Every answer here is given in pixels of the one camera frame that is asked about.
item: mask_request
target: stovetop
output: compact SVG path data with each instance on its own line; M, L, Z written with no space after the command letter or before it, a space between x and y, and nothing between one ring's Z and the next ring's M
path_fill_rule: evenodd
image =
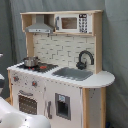
M17 67L25 69L25 70L45 73L45 72L47 72L47 71L49 71L49 70L51 70L51 69L53 69L55 67L58 67L58 65L38 62L38 65L34 66L34 67L26 67L24 64L22 64L20 66L17 66Z

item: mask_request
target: gray curtain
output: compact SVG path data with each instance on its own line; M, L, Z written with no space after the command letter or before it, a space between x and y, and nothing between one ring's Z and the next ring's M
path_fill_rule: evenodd
M11 0L17 60L26 56L20 12L104 10L103 70L116 81L107 87L107 121L128 128L128 1L127 0Z
M0 58L0 74L5 79L5 87L2 91L2 97L9 97L9 85L8 85L8 72L7 67L11 66L15 62L15 47L13 31L12 31L12 19L11 19L10 3L7 0L0 0L0 53L3 53L3 57Z

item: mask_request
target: faucet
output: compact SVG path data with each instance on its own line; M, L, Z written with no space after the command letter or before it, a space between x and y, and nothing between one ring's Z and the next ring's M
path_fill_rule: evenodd
M79 62L76 64L76 67L78 67L78 69L80 69L80 70L85 69L86 66L87 66L87 62L85 62L85 63L81 62L81 57L82 57L83 54L88 54L90 59L91 59L91 65L94 65L94 58L93 58L92 54L89 51L84 50L84 51L80 52Z

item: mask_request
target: cabinet door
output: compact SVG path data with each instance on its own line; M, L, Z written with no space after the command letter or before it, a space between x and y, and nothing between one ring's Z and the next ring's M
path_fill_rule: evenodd
M44 115L44 94L21 86L12 86L13 107L28 113Z
M81 89L46 81L47 116L52 128L82 128Z

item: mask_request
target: white tile backsplash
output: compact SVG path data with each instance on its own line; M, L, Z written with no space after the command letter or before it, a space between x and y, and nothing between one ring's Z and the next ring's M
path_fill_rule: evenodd
M88 50L94 55L95 37L74 35L48 35L33 36L34 53L42 62L76 67L79 53ZM87 60L87 69L94 70L94 65L88 55L83 55L82 62Z

